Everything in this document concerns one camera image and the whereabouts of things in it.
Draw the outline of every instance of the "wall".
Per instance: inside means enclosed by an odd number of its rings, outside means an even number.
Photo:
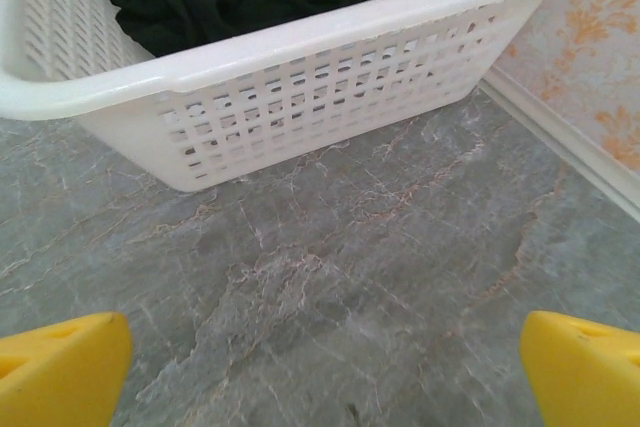
[[[640,174],[640,0],[546,0],[496,64]]]

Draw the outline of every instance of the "marble floor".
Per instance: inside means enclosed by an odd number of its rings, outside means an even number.
[[[640,226],[483,93],[197,194],[0,123],[0,336],[129,318],[114,426],[541,426],[528,312],[640,330]]]

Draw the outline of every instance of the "floor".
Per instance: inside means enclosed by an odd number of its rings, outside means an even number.
[[[528,312],[640,330],[640,225],[484,94],[198,194],[0,123],[0,336],[127,314],[114,426],[541,426]]]

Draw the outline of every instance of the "baseboard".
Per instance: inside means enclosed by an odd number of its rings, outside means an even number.
[[[508,74],[492,67],[480,82],[498,105],[640,222],[640,176],[571,127]]]

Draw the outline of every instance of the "white plastic basket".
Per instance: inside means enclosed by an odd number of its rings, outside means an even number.
[[[375,0],[151,59],[108,0],[0,0],[0,116],[209,187],[467,95],[542,0]]]

